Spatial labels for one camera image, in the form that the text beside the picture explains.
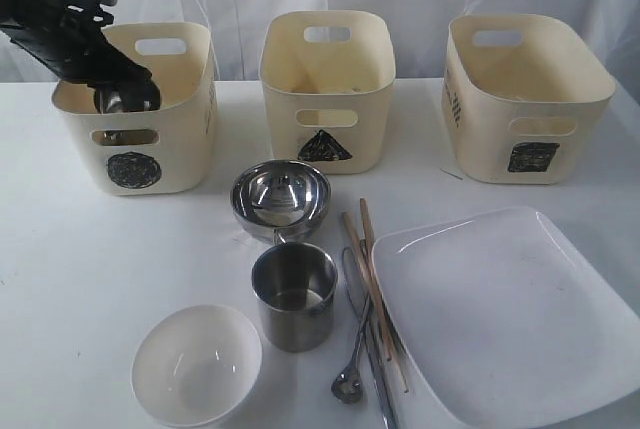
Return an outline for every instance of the table surface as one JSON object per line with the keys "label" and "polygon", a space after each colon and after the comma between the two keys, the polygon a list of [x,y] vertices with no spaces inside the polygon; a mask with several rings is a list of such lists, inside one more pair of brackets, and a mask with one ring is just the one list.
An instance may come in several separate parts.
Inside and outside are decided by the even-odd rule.
{"label": "table surface", "polygon": [[[489,185],[457,169],[439,109],[441,84],[397,81],[380,163],[364,174],[330,176],[331,210],[310,242],[336,257],[339,214],[356,216],[360,197],[369,202],[378,235],[529,205],[549,216],[640,313],[640,108],[619,88],[566,182]],[[268,246],[235,222],[229,189],[242,170],[271,157],[261,87],[217,83],[212,170],[198,187],[131,197],[94,186],[49,102],[53,88],[0,85],[2,426],[158,427],[130,388],[133,356],[157,322],[186,306],[220,303],[260,329],[249,274]],[[355,329],[341,278],[330,339],[292,355],[263,337],[258,384],[224,427],[382,428],[368,364],[361,365],[363,403],[342,405],[329,391]],[[401,427],[461,427],[415,372],[409,379],[409,394],[394,387]],[[640,392],[553,427],[640,427]]]}

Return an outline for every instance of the bin handle hole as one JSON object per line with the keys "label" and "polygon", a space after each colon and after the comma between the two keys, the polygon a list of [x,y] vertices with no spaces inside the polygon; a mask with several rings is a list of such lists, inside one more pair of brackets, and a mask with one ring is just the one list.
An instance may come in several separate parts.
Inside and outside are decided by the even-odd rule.
{"label": "bin handle hole", "polygon": [[174,56],[187,52],[187,43],[178,37],[140,39],[136,52],[141,56]]}
{"label": "bin handle hole", "polygon": [[347,42],[351,39],[351,29],[343,26],[310,26],[304,30],[307,42]]}
{"label": "bin handle hole", "polygon": [[509,131],[518,136],[569,136],[578,122],[570,117],[520,117],[509,124]]}
{"label": "bin handle hole", "polygon": [[473,44],[480,47],[519,46],[522,44],[520,31],[478,31],[473,35]]}
{"label": "bin handle hole", "polygon": [[160,138],[153,129],[127,129],[120,131],[93,131],[91,139],[99,146],[145,146],[156,144]]}
{"label": "bin handle hole", "polygon": [[296,121],[304,127],[353,127],[358,114],[344,109],[301,109],[296,112]]}

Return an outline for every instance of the round black sticker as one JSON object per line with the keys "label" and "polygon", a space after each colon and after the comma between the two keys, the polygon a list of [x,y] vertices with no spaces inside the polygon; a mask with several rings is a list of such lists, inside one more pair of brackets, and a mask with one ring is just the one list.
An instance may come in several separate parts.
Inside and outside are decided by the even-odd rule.
{"label": "round black sticker", "polygon": [[107,161],[107,174],[115,184],[125,189],[144,189],[160,180],[160,164],[151,156],[126,152],[111,156]]}

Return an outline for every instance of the wooden chopstick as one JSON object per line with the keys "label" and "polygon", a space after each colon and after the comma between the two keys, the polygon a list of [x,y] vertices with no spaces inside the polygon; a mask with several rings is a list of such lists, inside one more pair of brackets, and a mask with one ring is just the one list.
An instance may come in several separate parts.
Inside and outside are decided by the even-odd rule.
{"label": "wooden chopstick", "polygon": [[[404,372],[402,371],[402,367],[400,367],[400,363],[398,361],[398,355],[396,353],[395,346],[393,345],[393,340],[391,339],[391,334],[389,333],[388,327],[386,326],[386,319],[384,318],[384,310],[381,305],[382,300],[379,299],[378,301],[376,301],[375,296],[371,290],[371,287],[372,287],[371,273],[369,271],[369,265],[365,261],[364,254],[362,253],[362,250],[360,250],[360,239],[358,237],[358,232],[356,231],[353,221],[351,220],[351,217],[349,216],[348,213],[346,212],[342,213],[342,222],[349,236],[349,240],[351,241],[351,247],[353,248],[353,252],[355,253],[355,257],[358,262],[358,267],[360,268],[360,273],[362,274],[362,278],[364,279],[364,283],[367,286],[367,290],[369,291],[369,297],[371,297],[373,301],[373,307],[376,313],[378,314],[378,319],[380,319],[380,324],[382,327],[382,342],[385,348],[387,349],[387,354],[389,355],[389,359],[393,361],[396,367],[396,371],[400,376],[400,380],[402,382],[402,386],[403,386],[402,388],[404,392],[409,392],[409,388],[407,386],[407,381],[404,376]],[[385,330],[384,330],[385,327],[387,328],[386,336],[388,338],[387,339],[388,342],[385,342]]]}
{"label": "wooden chopstick", "polygon": [[371,280],[371,290],[374,294],[374,302],[376,307],[380,307],[380,311],[378,312],[378,319],[380,319],[380,325],[382,329],[382,337],[385,339],[385,333],[387,335],[389,346],[387,348],[387,354],[396,361],[396,370],[398,371],[398,376],[400,377],[400,381],[402,382],[402,389],[404,392],[409,392],[409,386],[407,385],[407,377],[402,369],[402,365],[400,364],[400,360],[398,358],[398,353],[391,337],[391,330],[389,329],[389,323],[387,320],[387,316],[384,310],[384,303],[382,301],[382,294],[380,293],[380,286],[378,286],[378,279],[376,278],[376,273],[373,268],[373,259],[371,257],[371,253],[373,252],[373,243],[375,242],[375,237],[373,235],[373,224],[371,223],[371,217],[369,215],[369,206],[367,205],[367,200],[364,198],[360,199],[360,215],[362,217],[362,226],[364,229],[364,241],[365,247],[367,249],[367,254],[365,257],[365,262],[367,264],[367,269],[369,271],[369,277]]}

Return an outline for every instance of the stainless steel cup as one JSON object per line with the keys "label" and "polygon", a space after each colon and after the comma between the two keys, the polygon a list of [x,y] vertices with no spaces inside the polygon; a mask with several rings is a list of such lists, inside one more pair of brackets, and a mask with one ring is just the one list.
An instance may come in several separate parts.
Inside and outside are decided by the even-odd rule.
{"label": "stainless steel cup", "polygon": [[264,252],[251,273],[260,321],[271,343],[303,352],[324,342],[333,327],[338,271],[319,247],[285,242]]}

